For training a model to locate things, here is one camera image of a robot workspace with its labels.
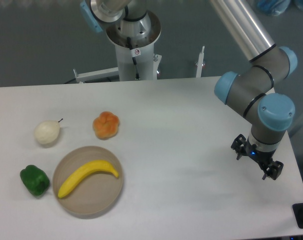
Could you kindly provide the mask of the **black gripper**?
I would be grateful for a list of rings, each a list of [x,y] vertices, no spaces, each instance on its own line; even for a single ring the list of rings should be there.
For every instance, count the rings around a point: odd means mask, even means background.
[[[280,161],[272,161],[274,151],[258,150],[258,146],[254,143],[251,144],[242,134],[234,139],[231,149],[236,152],[237,160],[242,156],[248,156],[254,160],[264,172],[262,180],[266,178],[276,180],[282,173],[284,164]]]

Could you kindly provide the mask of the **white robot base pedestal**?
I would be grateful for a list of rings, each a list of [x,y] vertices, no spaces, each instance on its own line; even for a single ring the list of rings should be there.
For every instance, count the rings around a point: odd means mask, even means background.
[[[158,17],[147,11],[142,19],[120,22],[106,30],[109,41],[115,47],[118,76],[121,82],[157,79],[154,45],[161,35]]]

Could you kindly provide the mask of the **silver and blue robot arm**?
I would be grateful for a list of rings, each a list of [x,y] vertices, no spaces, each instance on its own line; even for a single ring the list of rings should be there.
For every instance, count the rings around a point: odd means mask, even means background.
[[[216,97],[251,124],[248,137],[239,135],[232,143],[238,157],[254,160],[264,176],[277,179],[283,163],[273,160],[295,114],[293,101],[270,93],[297,67],[296,54],[278,47],[244,0],[213,0],[214,10],[251,63],[243,74],[223,74],[214,87]],[[83,18],[96,32],[106,32],[116,51],[121,81],[157,78],[154,44],[161,34],[157,16],[144,0],[84,0]]]

